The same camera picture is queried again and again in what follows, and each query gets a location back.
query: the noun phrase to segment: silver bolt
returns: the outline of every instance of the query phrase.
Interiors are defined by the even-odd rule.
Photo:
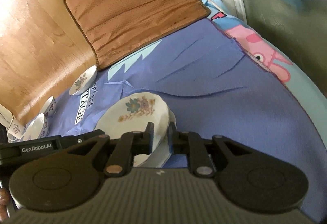
[[[212,173],[212,168],[207,166],[198,167],[197,173],[199,173],[200,175],[210,175]]]
[[[106,168],[106,171],[111,174],[118,174],[123,171],[123,167],[119,165],[110,165]]]

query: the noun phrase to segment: bed sheet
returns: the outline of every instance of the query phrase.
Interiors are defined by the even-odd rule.
[[[205,3],[216,27],[200,20],[100,72],[81,96],[66,91],[49,119],[49,136],[93,130],[120,98],[158,93],[175,113],[178,129],[204,138],[223,134],[302,169],[310,182],[302,210],[320,221],[327,214],[322,192],[327,189],[327,152],[321,139],[326,142],[326,98],[274,46],[239,19]],[[177,155],[165,166],[185,165],[185,157]]]

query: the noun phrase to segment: wood panel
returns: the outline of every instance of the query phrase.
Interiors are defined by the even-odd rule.
[[[0,0],[0,104],[21,123],[95,64],[63,0]]]

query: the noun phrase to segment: purple cloth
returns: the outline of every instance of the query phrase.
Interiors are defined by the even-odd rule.
[[[145,59],[124,70],[121,67],[109,82],[106,72],[99,74],[97,91],[76,125],[80,97],[61,95],[51,135],[90,131],[120,98],[150,91],[174,112],[179,130],[203,138],[221,134],[299,167],[310,185],[302,210],[316,221],[326,216],[327,153],[313,123],[273,74],[244,55],[238,43],[209,20],[163,38]],[[172,156],[165,165],[176,166],[186,166],[184,156]]]

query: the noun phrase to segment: ribbed gray surface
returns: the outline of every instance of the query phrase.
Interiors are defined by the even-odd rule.
[[[21,209],[4,223],[313,224],[298,210],[259,215],[238,208],[223,197],[212,180],[196,178],[188,169],[144,168],[106,180],[95,197],[77,208],[59,213]]]

